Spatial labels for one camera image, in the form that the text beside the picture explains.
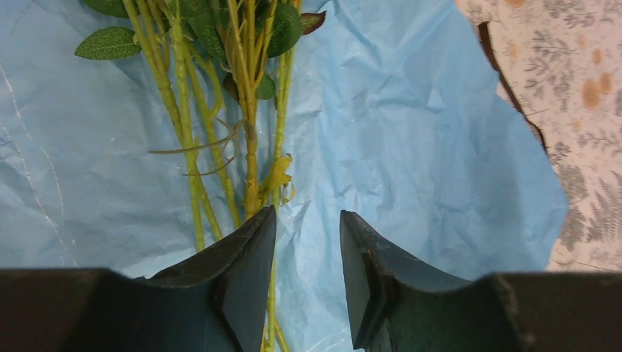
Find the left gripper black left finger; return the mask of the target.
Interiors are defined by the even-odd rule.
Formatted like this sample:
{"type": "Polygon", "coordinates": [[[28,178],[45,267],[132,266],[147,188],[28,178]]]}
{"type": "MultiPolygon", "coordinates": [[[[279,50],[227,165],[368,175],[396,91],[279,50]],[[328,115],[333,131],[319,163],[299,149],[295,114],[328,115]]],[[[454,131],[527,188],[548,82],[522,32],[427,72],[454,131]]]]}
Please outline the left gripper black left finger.
{"type": "Polygon", "coordinates": [[[276,211],[130,279],[105,268],[1,271],[3,351],[258,351],[276,211]]]}

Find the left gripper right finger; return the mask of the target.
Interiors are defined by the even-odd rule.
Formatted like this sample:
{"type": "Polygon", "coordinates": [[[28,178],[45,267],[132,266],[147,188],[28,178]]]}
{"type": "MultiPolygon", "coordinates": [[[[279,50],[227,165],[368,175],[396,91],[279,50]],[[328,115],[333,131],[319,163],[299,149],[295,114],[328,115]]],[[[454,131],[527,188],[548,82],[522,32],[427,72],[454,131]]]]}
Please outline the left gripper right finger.
{"type": "Polygon", "coordinates": [[[340,214],[355,349],[619,351],[618,272],[494,272],[461,279],[340,214]]]}

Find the blue wrapping paper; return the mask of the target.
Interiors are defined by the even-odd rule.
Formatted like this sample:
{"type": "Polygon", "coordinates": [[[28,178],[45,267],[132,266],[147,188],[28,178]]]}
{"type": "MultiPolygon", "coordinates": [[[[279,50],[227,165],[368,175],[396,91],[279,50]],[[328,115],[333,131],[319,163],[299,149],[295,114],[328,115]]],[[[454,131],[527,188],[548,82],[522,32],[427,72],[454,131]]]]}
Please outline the blue wrapping paper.
{"type": "MultiPolygon", "coordinates": [[[[306,1],[279,209],[278,318],[292,351],[352,349],[341,210],[464,279],[542,271],[568,202],[452,1],[306,1]]],[[[1,3],[1,266],[150,276],[194,253],[189,187],[143,56],[74,56],[121,25],[78,1],[1,3]]]]}

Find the artificial flower bunch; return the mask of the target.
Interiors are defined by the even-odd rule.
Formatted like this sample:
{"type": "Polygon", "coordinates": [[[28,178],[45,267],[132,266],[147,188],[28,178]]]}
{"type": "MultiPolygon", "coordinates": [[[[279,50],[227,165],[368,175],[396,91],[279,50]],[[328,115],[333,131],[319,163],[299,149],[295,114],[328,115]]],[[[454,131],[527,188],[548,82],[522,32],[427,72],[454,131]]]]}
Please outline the artificial flower bunch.
{"type": "Polygon", "coordinates": [[[223,237],[204,174],[209,150],[234,225],[289,196],[292,158],[284,154],[294,48],[319,29],[324,12],[300,1],[88,1],[102,15],[130,26],[93,32],[76,48],[82,59],[114,61],[142,54],[186,160],[195,246],[203,224],[223,237]]]}

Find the brown ribbon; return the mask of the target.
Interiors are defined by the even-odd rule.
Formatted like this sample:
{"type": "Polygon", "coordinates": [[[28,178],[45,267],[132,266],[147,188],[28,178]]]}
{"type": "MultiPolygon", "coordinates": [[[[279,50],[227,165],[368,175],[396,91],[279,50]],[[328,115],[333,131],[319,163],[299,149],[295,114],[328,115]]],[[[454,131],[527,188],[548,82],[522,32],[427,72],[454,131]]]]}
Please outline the brown ribbon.
{"type": "Polygon", "coordinates": [[[535,136],[535,138],[539,141],[540,145],[542,146],[545,155],[549,156],[548,147],[546,145],[546,138],[544,136],[543,131],[535,123],[533,123],[531,120],[528,119],[527,115],[524,112],[524,109],[522,108],[522,105],[519,102],[518,97],[513,91],[505,74],[502,71],[502,68],[500,67],[500,64],[497,61],[497,58],[495,57],[495,53],[494,53],[494,49],[492,45],[492,39],[491,39],[490,31],[489,31],[489,22],[483,21],[479,23],[477,26],[477,29],[478,29],[478,35],[479,35],[479,42],[481,44],[483,52],[487,60],[489,61],[489,64],[491,65],[491,67],[498,73],[502,88],[504,89],[506,95],[510,99],[510,102],[512,103],[515,110],[517,110],[518,113],[520,113],[520,115],[523,116],[523,119],[527,123],[530,130],[532,131],[532,134],[535,136]]]}

